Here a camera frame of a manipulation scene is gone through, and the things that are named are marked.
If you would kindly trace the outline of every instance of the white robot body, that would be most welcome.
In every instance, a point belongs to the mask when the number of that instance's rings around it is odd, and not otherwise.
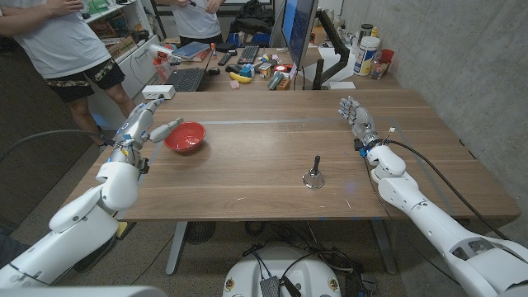
[[[256,251],[256,253],[266,264],[271,275],[277,276],[279,279],[291,263],[308,254],[306,251],[294,247],[265,247]],[[255,256],[249,254],[242,258],[231,268],[226,276],[222,296],[262,296],[260,286],[262,279],[261,267],[264,278],[269,278],[266,268],[262,264],[261,266],[258,265],[258,260]],[[307,257],[299,261],[288,270],[286,276],[293,285],[296,285],[297,288],[300,287],[299,292],[302,296],[341,296],[340,287],[337,286],[334,290],[330,285],[331,283],[337,283],[335,273],[316,256]],[[229,280],[234,283],[233,288],[230,290],[226,285]],[[290,296],[284,286],[280,287],[280,296]]]

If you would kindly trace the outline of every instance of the white robotic arm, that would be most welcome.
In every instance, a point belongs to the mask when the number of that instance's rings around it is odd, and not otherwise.
[[[521,294],[528,295],[528,249],[462,227],[420,192],[405,171],[405,162],[381,141],[372,117],[359,102],[342,99],[339,112],[358,137],[356,149],[375,166],[370,175],[379,184],[381,197],[415,223],[468,295],[498,296],[516,286],[523,286]]]
[[[101,166],[89,189],[59,210],[49,222],[51,231],[38,243],[0,270],[0,289],[51,285],[75,263],[97,250],[117,231],[111,214],[129,209],[138,200],[138,179],[149,170],[140,149],[147,140],[159,142],[183,119],[162,125],[150,134],[157,99],[137,106],[115,135],[108,162]]]

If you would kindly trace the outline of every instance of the red bowl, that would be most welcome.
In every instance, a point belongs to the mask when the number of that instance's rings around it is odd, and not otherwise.
[[[196,122],[181,123],[163,143],[177,152],[190,152],[198,149],[205,137],[205,127]]]

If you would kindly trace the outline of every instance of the wooden table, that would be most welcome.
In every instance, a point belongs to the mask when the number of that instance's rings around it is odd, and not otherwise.
[[[307,59],[317,58],[317,49],[309,50]],[[211,68],[218,63],[206,61],[180,68]],[[169,275],[176,271],[187,221],[375,219],[373,229],[387,271],[395,273],[383,222],[376,220],[388,216],[372,190],[362,158],[353,149],[350,126],[337,114],[339,100],[348,95],[369,110],[380,135],[395,127],[391,139],[427,156],[483,216],[520,214],[513,199],[419,94],[401,89],[391,76],[379,81],[348,79],[356,90],[272,92],[261,78],[231,90],[229,75],[223,71],[208,82],[208,91],[216,92],[177,93],[157,109],[153,128],[177,117],[199,121],[206,128],[205,142],[187,155],[146,143],[141,153],[150,159],[151,168],[143,177],[139,200],[116,218],[177,221],[167,262]],[[422,160],[398,146],[391,148],[430,200],[456,218],[474,217]],[[109,155],[107,149],[66,202],[98,185],[95,176]],[[325,185],[310,190],[301,177],[316,155],[321,156],[319,169]],[[391,216],[405,218],[386,205]]]

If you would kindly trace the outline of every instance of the table leg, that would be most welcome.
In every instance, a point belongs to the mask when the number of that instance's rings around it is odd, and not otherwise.
[[[387,235],[383,220],[373,219],[371,220],[371,223],[376,239],[378,240],[378,246],[385,264],[385,270],[390,275],[394,275],[398,273],[398,268],[396,267],[396,261],[394,260],[393,250],[390,248],[389,235]]]
[[[172,238],[171,253],[168,255],[167,267],[165,273],[173,276],[176,273],[180,252],[182,252],[183,239],[187,229],[187,222],[177,222],[174,238]]]

